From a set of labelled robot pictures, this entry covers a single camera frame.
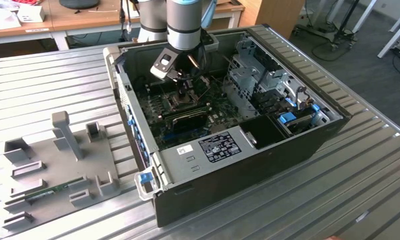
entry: slotted metal surface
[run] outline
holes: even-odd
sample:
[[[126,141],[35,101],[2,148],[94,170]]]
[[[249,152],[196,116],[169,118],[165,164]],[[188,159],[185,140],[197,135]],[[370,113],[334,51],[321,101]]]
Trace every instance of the slotted metal surface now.
[[[19,102],[0,99],[3,103],[0,114],[6,117],[0,118],[0,132],[11,132],[9,128],[14,128],[18,134],[30,134],[30,141],[51,137],[42,124],[50,109],[62,105],[70,107],[70,117],[78,122],[71,128],[91,118],[99,119],[107,125],[119,182],[126,189],[113,199],[33,228],[14,239],[306,240],[330,235],[356,240],[400,239],[400,128],[270,29],[262,26],[252,29],[353,114],[352,120],[310,159],[162,228],[155,227],[153,206],[138,199],[131,182],[135,171],[131,151],[109,88],[99,84],[105,81],[99,77],[103,64],[95,60],[90,65],[82,62],[89,59],[86,56],[98,55],[101,49],[0,60],[0,92],[18,93],[15,88],[26,88],[26,94],[14,95]],[[73,64],[65,66],[62,59],[70,59]],[[31,68],[25,68],[30,70],[21,75],[14,74],[14,67],[23,64],[47,66],[49,76],[45,69]],[[38,91],[41,88],[29,89],[29,86],[50,86],[47,84],[66,79],[73,79],[67,87],[46,88],[50,94]],[[66,88],[73,89],[67,91],[70,96],[61,93]],[[27,97],[37,94],[42,94],[47,103],[42,108],[35,105],[41,99]],[[26,112],[26,106],[31,106],[34,112]],[[27,130],[23,126],[29,124],[37,125],[42,132]],[[0,158],[0,175],[2,162]]]

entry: motherboard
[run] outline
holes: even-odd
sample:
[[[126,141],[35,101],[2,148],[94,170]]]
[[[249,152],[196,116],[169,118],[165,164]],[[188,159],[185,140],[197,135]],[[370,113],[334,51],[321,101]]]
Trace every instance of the motherboard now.
[[[224,78],[201,76],[182,85],[158,81],[137,91],[138,103],[159,149],[217,133],[244,119],[222,91]]]

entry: blue latch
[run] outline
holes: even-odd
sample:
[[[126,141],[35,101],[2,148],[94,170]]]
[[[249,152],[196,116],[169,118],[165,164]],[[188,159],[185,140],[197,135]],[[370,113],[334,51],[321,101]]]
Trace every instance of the blue latch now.
[[[134,124],[134,119],[133,119],[133,116],[131,116],[131,115],[127,116],[126,124],[127,124],[129,126],[131,126],[131,125]]]
[[[280,119],[281,123],[285,124],[285,123],[296,120],[296,116],[293,115],[293,113],[286,112],[280,115],[278,119]]]
[[[314,110],[314,112],[318,112],[320,106],[318,106],[317,104],[313,104],[313,105],[312,105],[312,109]]]
[[[139,175],[139,184],[147,183],[153,180],[153,174],[150,172],[142,173]]]
[[[285,101],[292,105],[292,107],[296,107],[296,103],[290,100],[290,98],[285,98]]]

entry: wooden desk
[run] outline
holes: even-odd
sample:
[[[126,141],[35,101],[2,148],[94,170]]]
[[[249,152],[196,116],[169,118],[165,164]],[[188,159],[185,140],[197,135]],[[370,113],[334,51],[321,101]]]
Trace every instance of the wooden desk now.
[[[59,50],[69,49],[66,43],[67,36],[121,29],[118,23],[119,0],[99,0],[97,11],[111,12],[89,12],[89,10],[95,11],[95,7],[93,7],[81,10],[77,14],[74,14],[73,10],[63,8],[58,0],[49,0],[49,4],[53,15],[53,38]],[[216,6],[213,19],[228,18],[228,28],[236,28],[242,10],[244,7],[241,5],[222,3]],[[131,28],[138,28],[139,26],[139,18],[131,18]]]
[[[53,14],[54,31],[65,31],[73,29],[97,28],[109,25],[118,25],[119,0],[99,0],[99,4],[90,9],[75,10],[65,8],[59,5],[58,0],[47,0]],[[138,18],[133,18],[131,22],[138,22]]]
[[[50,32],[53,31],[53,23],[47,0],[41,2],[39,6],[42,6],[45,14],[43,22],[21,22],[19,27],[0,30],[0,43],[11,43],[38,39],[38,35],[43,35],[42,38],[50,38]]]
[[[99,0],[99,4],[90,9],[83,9],[74,14],[75,10],[67,9],[59,5],[58,0],[45,0],[41,3],[46,11],[46,19],[42,23],[23,23],[22,27],[0,30],[0,43],[18,42],[25,40],[53,38],[58,50],[67,50],[66,37],[78,34],[89,34],[119,30],[118,10],[119,0]],[[238,20],[244,6],[222,3],[216,6],[213,19],[229,19],[228,28],[238,26]],[[130,19],[131,28],[138,28],[139,18]],[[218,26],[212,29],[222,28],[225,25],[218,23]],[[46,29],[42,32],[29,33],[27,29]]]
[[[286,39],[290,36],[304,0],[238,0],[245,6],[240,27],[268,24]]]

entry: barcode sticker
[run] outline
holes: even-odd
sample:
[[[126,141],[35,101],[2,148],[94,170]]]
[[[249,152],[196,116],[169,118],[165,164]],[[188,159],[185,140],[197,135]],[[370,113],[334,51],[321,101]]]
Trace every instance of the barcode sticker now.
[[[193,150],[193,147],[190,145],[182,146],[175,149],[178,155],[182,155]]]
[[[37,29],[25,30],[26,33],[45,32],[45,31],[49,31],[49,29],[47,28],[37,28]]]

